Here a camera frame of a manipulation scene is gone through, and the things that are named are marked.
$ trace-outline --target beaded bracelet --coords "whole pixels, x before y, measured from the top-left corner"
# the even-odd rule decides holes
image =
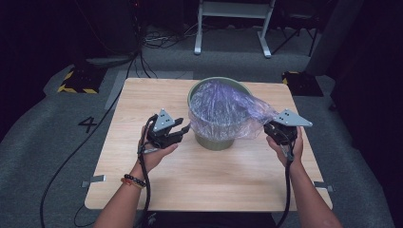
[[[134,184],[136,186],[139,186],[141,188],[145,188],[145,182],[144,181],[138,180],[137,178],[134,178],[131,175],[125,174],[124,179],[125,179],[126,184],[130,185],[130,183],[132,183],[132,184]]]
[[[121,178],[121,182],[124,183],[124,184],[127,184],[127,185],[132,185],[133,184],[134,186],[137,186],[137,187],[139,187],[141,189],[144,188],[143,186],[141,186],[140,184],[138,184],[137,182],[135,182],[135,181],[133,181],[131,179]]]

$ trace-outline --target black curtain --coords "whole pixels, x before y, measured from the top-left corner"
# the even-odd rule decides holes
[[[328,68],[332,98],[382,185],[396,227],[403,227],[403,3],[366,0]]]

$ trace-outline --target left hand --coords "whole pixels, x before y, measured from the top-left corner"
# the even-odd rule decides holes
[[[152,148],[151,144],[148,144],[145,146],[145,149],[149,149],[149,148]],[[144,154],[144,163],[145,163],[145,169],[146,169],[147,173],[149,173],[153,168],[155,168],[163,160],[163,157],[172,153],[176,148],[178,148],[178,144],[174,143],[174,144],[171,144],[170,146],[166,147],[165,149],[159,149],[155,152],[150,152],[148,154]],[[140,170],[142,169],[139,160],[136,161],[136,164],[133,167],[133,171],[136,171],[138,169],[140,169]]]

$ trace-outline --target forearm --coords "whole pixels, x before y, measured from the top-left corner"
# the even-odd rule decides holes
[[[291,164],[290,176],[301,227],[342,227],[336,215],[313,186],[301,163]]]
[[[141,169],[133,168],[130,175],[144,180]],[[142,189],[122,184],[97,218],[94,227],[133,227]]]

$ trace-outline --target white metal stand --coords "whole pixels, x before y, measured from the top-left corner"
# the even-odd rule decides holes
[[[199,55],[202,53],[202,17],[224,16],[264,19],[263,30],[258,31],[258,37],[264,56],[270,58],[272,54],[267,46],[265,34],[267,27],[269,26],[270,17],[272,16],[275,3],[276,0],[271,0],[269,4],[223,3],[200,0],[195,54]]]

